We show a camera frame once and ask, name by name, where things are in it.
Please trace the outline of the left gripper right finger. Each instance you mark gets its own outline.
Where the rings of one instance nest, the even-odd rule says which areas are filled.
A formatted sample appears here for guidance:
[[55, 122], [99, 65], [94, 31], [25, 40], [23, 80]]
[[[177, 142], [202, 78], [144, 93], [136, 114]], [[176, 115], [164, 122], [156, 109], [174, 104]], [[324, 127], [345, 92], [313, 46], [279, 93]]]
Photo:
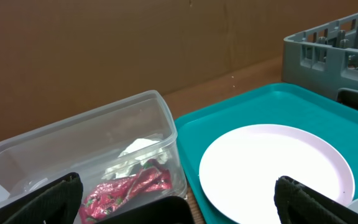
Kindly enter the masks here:
[[358, 213], [288, 176], [275, 183], [281, 224], [358, 224]]

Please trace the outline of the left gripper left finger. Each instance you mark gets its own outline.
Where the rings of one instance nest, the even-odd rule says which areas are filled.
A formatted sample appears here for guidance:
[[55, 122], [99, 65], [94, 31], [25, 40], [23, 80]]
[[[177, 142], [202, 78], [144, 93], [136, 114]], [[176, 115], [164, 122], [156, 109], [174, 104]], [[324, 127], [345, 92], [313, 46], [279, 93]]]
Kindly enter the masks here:
[[81, 206], [83, 184], [71, 172], [0, 208], [0, 224], [71, 224]]

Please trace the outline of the red foil snack wrapper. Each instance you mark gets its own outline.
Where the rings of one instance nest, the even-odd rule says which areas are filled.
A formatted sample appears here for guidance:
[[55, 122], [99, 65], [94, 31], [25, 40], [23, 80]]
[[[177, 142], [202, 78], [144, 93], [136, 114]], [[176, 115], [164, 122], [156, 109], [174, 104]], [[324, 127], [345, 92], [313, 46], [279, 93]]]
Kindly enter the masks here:
[[136, 175], [97, 185], [80, 206], [81, 222], [97, 223], [140, 194], [170, 190], [172, 187], [170, 171], [156, 159], [149, 159]]

